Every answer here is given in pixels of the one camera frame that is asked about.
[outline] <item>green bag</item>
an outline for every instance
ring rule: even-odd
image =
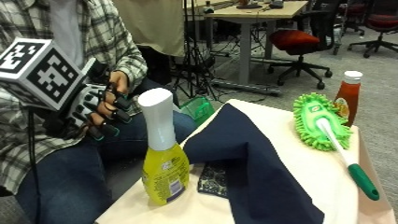
[[[188,115],[199,126],[214,114],[214,108],[203,96],[196,96],[179,107],[180,113]]]

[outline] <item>fiducial marker cube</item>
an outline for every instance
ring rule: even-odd
[[[0,55],[0,87],[22,105],[61,110],[83,79],[51,40],[15,38]]]

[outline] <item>black towel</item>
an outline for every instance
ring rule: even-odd
[[[223,105],[210,124],[186,141],[183,151],[190,163],[224,162],[235,224],[323,222],[323,213],[279,160],[270,140],[231,105]]]

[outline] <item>yellow liquid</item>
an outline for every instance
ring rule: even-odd
[[[163,205],[176,199],[187,188],[188,161],[179,145],[175,143],[164,151],[147,149],[142,183],[151,201]]]

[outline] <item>ketchup bottle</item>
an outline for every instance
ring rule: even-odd
[[[335,95],[333,105],[337,108],[336,114],[347,119],[345,126],[351,126],[357,108],[357,95],[360,87],[360,77],[363,74],[356,71],[345,71],[344,79],[340,82],[339,91]]]

